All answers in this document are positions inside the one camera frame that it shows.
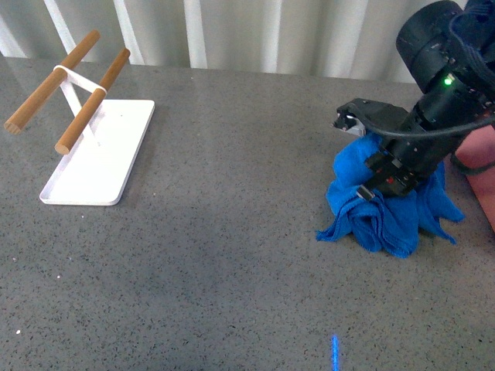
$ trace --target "table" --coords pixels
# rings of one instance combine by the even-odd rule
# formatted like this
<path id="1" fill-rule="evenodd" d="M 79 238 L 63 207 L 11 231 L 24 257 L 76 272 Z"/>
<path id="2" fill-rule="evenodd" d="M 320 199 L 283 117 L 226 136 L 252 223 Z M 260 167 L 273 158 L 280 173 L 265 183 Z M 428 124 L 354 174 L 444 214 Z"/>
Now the table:
<path id="1" fill-rule="evenodd" d="M 57 61 L 0 58 L 2 122 Z M 99 80 L 107 66 L 76 71 Z M 38 199 L 72 116 L 57 91 L 0 134 L 0 369 L 494 369 L 493 231 L 446 166 L 466 214 L 401 260 L 333 215 L 332 128 L 355 97 L 411 109 L 415 85 L 126 66 L 110 98 L 155 113 L 116 206 Z"/>

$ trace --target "wooden dowel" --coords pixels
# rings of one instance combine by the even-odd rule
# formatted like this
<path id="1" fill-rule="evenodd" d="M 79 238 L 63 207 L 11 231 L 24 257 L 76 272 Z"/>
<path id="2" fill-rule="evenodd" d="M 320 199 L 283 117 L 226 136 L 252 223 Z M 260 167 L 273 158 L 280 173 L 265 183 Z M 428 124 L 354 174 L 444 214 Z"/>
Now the wooden dowel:
<path id="1" fill-rule="evenodd" d="M 87 52 L 90 51 L 99 38 L 100 33 L 95 29 L 88 33 L 83 41 L 63 59 L 60 65 L 72 70 L 84 58 Z M 66 78 L 67 72 L 61 68 L 56 68 L 5 122 L 5 129 L 12 134 L 19 134 Z"/>
<path id="2" fill-rule="evenodd" d="M 106 91 L 110 90 L 111 85 L 121 72 L 130 55 L 131 52 L 129 52 L 128 49 L 123 49 L 108 68 L 106 74 L 100 80 L 100 86 Z M 77 116 L 73 119 L 68 128 L 60 137 L 59 141 L 56 143 L 55 150 L 57 152 L 61 155 L 67 155 L 70 152 L 72 147 L 76 144 L 77 139 L 82 134 L 87 123 L 91 120 L 94 113 L 100 107 L 100 104 L 105 96 L 106 93 L 99 88 L 90 95 Z"/>

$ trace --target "blue cloth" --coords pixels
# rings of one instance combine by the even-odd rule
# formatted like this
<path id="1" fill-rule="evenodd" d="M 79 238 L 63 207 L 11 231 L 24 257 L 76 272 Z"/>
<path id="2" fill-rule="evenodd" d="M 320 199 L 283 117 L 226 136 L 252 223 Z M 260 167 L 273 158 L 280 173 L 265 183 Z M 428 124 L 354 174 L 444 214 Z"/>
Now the blue cloth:
<path id="1" fill-rule="evenodd" d="M 440 226 L 440 218 L 460 222 L 464 215 L 446 195 L 443 162 L 433 175 L 404 197 L 384 197 L 376 190 L 371 201 L 357 196 L 359 186 L 373 175 L 364 161 L 378 150 L 380 140 L 376 134 L 367 134 L 336 156 L 333 163 L 336 180 L 326 194 L 335 220 L 327 230 L 317 232 L 316 239 L 334 242 L 353 233 L 366 250 L 385 249 L 402 258 L 416 250 L 419 228 L 455 244 Z"/>

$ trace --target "white tray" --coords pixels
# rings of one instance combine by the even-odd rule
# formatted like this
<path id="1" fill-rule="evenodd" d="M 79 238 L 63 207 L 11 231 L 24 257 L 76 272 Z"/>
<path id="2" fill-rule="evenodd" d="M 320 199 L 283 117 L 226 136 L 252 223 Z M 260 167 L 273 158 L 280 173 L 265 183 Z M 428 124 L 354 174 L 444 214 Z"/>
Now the white tray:
<path id="1" fill-rule="evenodd" d="M 90 131 L 62 160 L 39 195 L 51 205 L 118 203 L 151 120 L 152 100 L 104 100 Z"/>

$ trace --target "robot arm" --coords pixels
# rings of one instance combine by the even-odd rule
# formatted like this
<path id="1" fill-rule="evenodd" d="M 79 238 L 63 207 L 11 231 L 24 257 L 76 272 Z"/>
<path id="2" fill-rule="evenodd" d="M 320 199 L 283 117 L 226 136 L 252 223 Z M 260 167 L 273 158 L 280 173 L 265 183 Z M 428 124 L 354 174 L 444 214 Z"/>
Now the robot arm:
<path id="1" fill-rule="evenodd" d="M 427 179 L 474 129 L 494 122 L 495 4 L 432 3 L 402 27 L 396 46 L 424 95 L 411 112 L 355 99 L 337 109 L 335 126 L 364 126 L 382 137 L 366 161 L 373 176 L 357 191 L 370 200 L 405 196 Z"/>

